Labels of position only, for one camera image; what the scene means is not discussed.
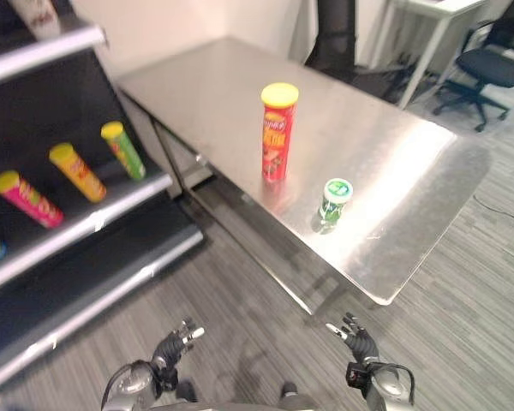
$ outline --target small green can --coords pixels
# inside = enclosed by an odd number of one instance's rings
[[[101,137],[106,140],[114,155],[117,156],[131,178],[140,180],[145,176],[145,166],[131,144],[121,122],[107,122],[101,128]]]
[[[319,209],[322,223],[335,225],[341,218],[344,205],[352,197],[352,184],[342,178],[332,178],[324,186],[324,195]]]

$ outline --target store shelf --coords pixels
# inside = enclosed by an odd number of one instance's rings
[[[36,41],[28,32],[0,39],[0,83],[105,42],[101,27],[85,23],[74,15],[62,17],[60,25],[61,34],[54,39]]]
[[[0,384],[203,238],[159,196],[10,282],[0,290]]]
[[[80,210],[64,209],[65,220],[61,226],[46,231],[39,229],[38,233],[42,234],[27,238],[25,247],[12,249],[0,261],[0,287],[65,247],[100,231],[126,212],[164,192],[172,183],[170,176],[156,168],[150,169],[149,176],[141,182],[131,181],[127,177],[114,185],[106,179],[104,182],[108,189],[105,200],[98,204],[84,202],[84,208]],[[25,220],[34,225],[28,217]]]

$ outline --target metal shelf edge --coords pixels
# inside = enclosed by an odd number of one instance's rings
[[[22,274],[25,270],[50,257],[69,244],[101,230],[106,224],[119,218],[145,200],[163,192],[172,183],[171,177],[163,174],[150,180],[132,193],[123,196],[104,208],[92,212],[89,216],[74,221],[68,227],[59,229],[56,235],[40,244],[23,250],[19,255],[0,264],[0,286]]]
[[[9,77],[52,62],[61,57],[105,42],[101,27],[91,25],[65,33],[56,39],[40,41],[0,56],[0,82]]]
[[[107,294],[98,298],[92,305],[80,311],[55,330],[50,331],[37,342],[30,345],[22,353],[18,354],[7,364],[0,367],[0,385],[37,360],[40,356],[55,349],[57,344],[64,338],[80,329],[91,319],[102,313],[106,308],[110,307],[114,302],[123,298],[127,293],[150,280],[160,269],[166,267],[175,259],[200,243],[203,239],[204,236],[201,231],[194,233],[185,241],[171,249],[168,253],[154,260],[151,264],[142,267],[129,280],[121,283]]]

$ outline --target office chair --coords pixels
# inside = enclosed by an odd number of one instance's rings
[[[356,0],[317,0],[318,35],[305,66],[386,101],[407,76],[396,66],[369,70],[356,66]]]
[[[491,31],[483,44],[470,51],[465,51],[472,35],[476,30],[491,25]],[[488,46],[497,46],[492,50]],[[466,74],[476,79],[474,87],[464,86],[455,81],[447,81],[442,88],[448,88],[459,94],[459,97],[447,101],[433,110],[438,115],[445,107],[460,103],[471,103],[476,106],[480,113],[481,123],[475,127],[480,133],[486,127],[487,117],[484,111],[484,104],[501,109],[500,120],[505,120],[510,109],[504,105],[487,98],[481,94],[483,88],[488,84],[506,88],[514,87],[514,60],[501,54],[505,50],[514,50],[514,1],[508,6],[504,14],[496,21],[484,21],[472,28],[467,35],[463,52],[455,61],[456,65]]]

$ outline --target white wall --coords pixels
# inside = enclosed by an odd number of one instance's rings
[[[300,7],[301,0],[225,0],[226,31],[287,57]]]
[[[116,78],[226,34],[226,0],[71,0],[76,13],[105,29],[97,52]]]
[[[359,0],[356,61],[369,62],[388,0]],[[496,18],[510,0],[491,0],[481,18]],[[279,56],[303,62],[316,35],[315,0],[72,0],[76,12],[105,28],[110,47],[98,50],[107,73],[119,75],[224,35],[231,35]],[[405,38],[417,35],[409,15]],[[434,66],[444,67],[470,20],[455,21]],[[411,48],[419,50],[419,42]]]

